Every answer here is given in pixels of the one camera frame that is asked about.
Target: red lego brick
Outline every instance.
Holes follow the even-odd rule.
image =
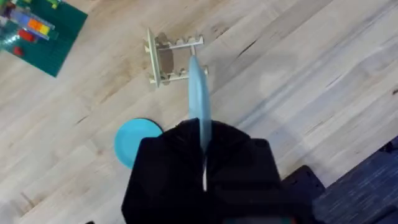
[[[24,40],[26,40],[26,41],[28,41],[28,42],[33,42],[33,41],[35,40],[34,35],[31,34],[30,32],[27,32],[27,31],[24,30],[24,29],[20,29],[20,30],[18,31],[18,35],[19,35],[22,39],[24,39]]]
[[[18,56],[23,56],[23,51],[22,51],[22,48],[20,48],[20,47],[14,47],[14,54],[15,55],[18,55]]]

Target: blue disc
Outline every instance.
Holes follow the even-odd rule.
[[[126,122],[116,133],[114,140],[116,157],[122,164],[132,169],[141,140],[157,137],[162,133],[162,129],[149,119],[136,118]]]

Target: blue carpet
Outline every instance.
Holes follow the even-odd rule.
[[[327,224],[362,224],[389,205],[398,206],[398,138],[329,186],[314,203]]]

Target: wooden floor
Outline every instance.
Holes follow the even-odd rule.
[[[116,131],[188,113],[186,81],[148,82],[147,27],[204,35],[213,118],[268,139],[282,177],[330,185],[398,134],[396,0],[68,2],[89,17],[57,78],[0,54],[1,223],[124,223]]]

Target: green lego baseplate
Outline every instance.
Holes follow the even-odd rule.
[[[18,25],[7,21],[0,39],[1,47],[12,54],[14,47],[20,47],[23,54],[16,57],[56,77],[86,21],[87,14],[65,2],[59,4],[56,9],[47,0],[31,0],[31,3],[18,0],[17,5],[29,7],[31,13],[53,24],[58,37],[50,40],[39,38],[36,42],[28,42],[19,38]]]

